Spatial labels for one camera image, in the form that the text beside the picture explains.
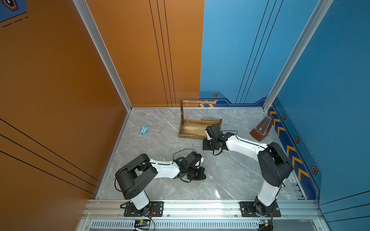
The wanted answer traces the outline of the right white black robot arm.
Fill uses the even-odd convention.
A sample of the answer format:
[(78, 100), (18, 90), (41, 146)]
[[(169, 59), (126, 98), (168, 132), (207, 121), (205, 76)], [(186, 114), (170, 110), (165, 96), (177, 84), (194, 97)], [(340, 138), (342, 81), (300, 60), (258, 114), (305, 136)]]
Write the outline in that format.
[(259, 217), (273, 215), (277, 208), (277, 195), (294, 170), (280, 145), (276, 142), (266, 144), (244, 140), (231, 132), (223, 133), (219, 129), (213, 131), (212, 127), (207, 127), (205, 133), (207, 137), (202, 141), (203, 150), (234, 151), (259, 163), (264, 182), (249, 209)]

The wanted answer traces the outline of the wooden jewelry display stand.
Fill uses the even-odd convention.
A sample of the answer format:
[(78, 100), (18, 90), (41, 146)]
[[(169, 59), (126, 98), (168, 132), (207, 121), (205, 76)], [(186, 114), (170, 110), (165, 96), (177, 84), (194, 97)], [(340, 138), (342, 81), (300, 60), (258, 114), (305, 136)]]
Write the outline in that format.
[(179, 129), (179, 138), (186, 138), (186, 139), (206, 139), (207, 133), (206, 128), (211, 125), (216, 125), (219, 129), (221, 129), (221, 125), (223, 120), (222, 119), (205, 119), (202, 118), (201, 120), (192, 120), (184, 118), (184, 103), (188, 104), (208, 104), (213, 106), (217, 103), (217, 101), (190, 101), (190, 100), (180, 100), (180, 110), (181, 110), (181, 123)]

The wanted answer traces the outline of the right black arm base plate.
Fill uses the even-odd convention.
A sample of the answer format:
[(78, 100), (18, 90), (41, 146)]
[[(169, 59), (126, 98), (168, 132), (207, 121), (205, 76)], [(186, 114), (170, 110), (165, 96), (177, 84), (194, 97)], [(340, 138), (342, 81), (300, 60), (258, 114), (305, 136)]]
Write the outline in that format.
[(273, 202), (270, 206), (266, 207), (260, 202), (244, 201), (239, 202), (241, 215), (243, 217), (271, 217), (280, 218), (281, 212), (277, 202)]

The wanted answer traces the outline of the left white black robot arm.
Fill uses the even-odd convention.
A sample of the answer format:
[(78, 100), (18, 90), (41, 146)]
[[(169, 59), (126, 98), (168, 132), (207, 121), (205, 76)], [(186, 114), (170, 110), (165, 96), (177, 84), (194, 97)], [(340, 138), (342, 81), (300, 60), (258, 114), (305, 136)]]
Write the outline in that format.
[(128, 200), (120, 207), (130, 205), (139, 216), (153, 216), (154, 206), (145, 188), (154, 179), (180, 179), (185, 183), (203, 181), (206, 179), (205, 168), (201, 166), (203, 161), (202, 155), (194, 149), (187, 156), (171, 161), (157, 161), (147, 154), (139, 155), (115, 173), (115, 189)]

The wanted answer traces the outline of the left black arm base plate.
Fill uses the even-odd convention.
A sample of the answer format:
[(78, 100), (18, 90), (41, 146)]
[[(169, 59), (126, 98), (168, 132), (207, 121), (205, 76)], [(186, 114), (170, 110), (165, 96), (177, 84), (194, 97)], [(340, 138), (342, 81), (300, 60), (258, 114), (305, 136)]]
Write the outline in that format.
[(163, 201), (149, 201), (143, 209), (138, 210), (132, 202), (126, 202), (120, 205), (124, 209), (125, 217), (162, 217), (163, 216)]

